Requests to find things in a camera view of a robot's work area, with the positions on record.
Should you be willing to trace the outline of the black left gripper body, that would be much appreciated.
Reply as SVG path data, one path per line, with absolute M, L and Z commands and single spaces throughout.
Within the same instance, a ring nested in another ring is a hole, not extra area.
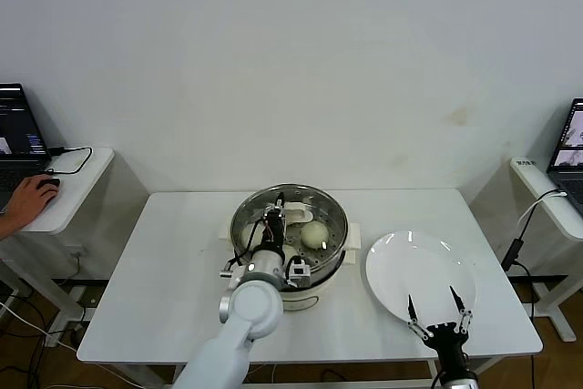
M 282 205 L 273 205 L 263 214 L 262 244 L 270 251 L 282 252 L 285 240 L 286 219 Z

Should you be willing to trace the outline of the person's bare hand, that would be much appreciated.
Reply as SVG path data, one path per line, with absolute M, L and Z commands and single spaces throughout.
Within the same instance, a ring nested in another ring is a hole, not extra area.
M 59 187 L 48 181 L 48 175 L 36 175 L 23 179 L 17 186 L 1 216 L 2 238 L 30 224 L 42 213 L 47 203 L 56 197 Z

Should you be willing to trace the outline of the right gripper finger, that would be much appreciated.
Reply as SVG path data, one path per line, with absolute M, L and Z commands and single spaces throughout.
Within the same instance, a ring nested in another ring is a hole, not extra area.
M 473 312 L 465 307 L 462 298 L 457 294 L 452 286 L 449 286 L 450 292 L 455 302 L 455 306 L 459 313 L 458 331 L 461 334 L 468 334 L 469 325 L 473 318 Z
M 417 313 L 411 295 L 408 295 L 407 311 L 409 315 L 409 321 L 407 322 L 407 326 L 409 327 L 409 329 L 413 331 L 414 334 L 417 335 L 420 339 L 432 338 L 433 335 L 419 323 L 419 319 L 417 317 Z

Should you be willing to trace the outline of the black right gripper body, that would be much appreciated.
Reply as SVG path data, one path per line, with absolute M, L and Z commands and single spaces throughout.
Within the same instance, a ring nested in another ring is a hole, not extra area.
M 467 371 L 463 345 L 468 340 L 468 330 L 458 328 L 456 322 L 431 325 L 423 334 L 423 343 L 437 353 L 441 369 L 446 374 Z

